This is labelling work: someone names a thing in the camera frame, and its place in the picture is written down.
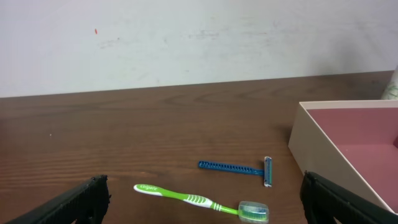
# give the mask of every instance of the open box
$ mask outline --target open box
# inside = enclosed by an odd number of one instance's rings
[[[302,172],[398,213],[398,100],[302,102],[289,148]]]

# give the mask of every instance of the wooden table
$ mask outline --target wooden table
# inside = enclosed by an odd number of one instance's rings
[[[392,72],[285,78],[0,99],[0,222],[96,174],[113,195],[103,223],[240,223],[233,215],[133,190],[268,204],[271,223],[305,223],[302,173],[287,143],[299,101],[380,98]],[[197,168],[199,160],[261,168],[261,177]]]

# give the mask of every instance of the white wall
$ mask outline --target white wall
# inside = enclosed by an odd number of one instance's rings
[[[0,97],[392,70],[397,9],[396,0],[2,0]]]

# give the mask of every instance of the toothbrush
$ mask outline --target toothbrush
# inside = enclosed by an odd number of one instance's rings
[[[199,207],[212,208],[219,212],[238,215],[239,218],[244,222],[264,223],[264,224],[268,223],[268,216],[269,216],[268,207],[267,205],[261,203],[241,202],[239,204],[239,210],[236,210],[233,208],[228,208],[223,205],[220,205],[203,196],[176,193],[170,190],[166,190],[148,184],[136,184],[134,186],[134,190],[149,195],[175,198]]]

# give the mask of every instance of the brown wooden surface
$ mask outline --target brown wooden surface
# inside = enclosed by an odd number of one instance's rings
[[[0,99],[0,222],[96,174],[113,195],[103,223],[240,223],[233,215],[139,194],[134,184],[237,208],[268,204],[271,223],[305,223],[302,174],[287,143],[299,101],[380,98],[392,72]],[[261,167],[256,176],[199,160]]]

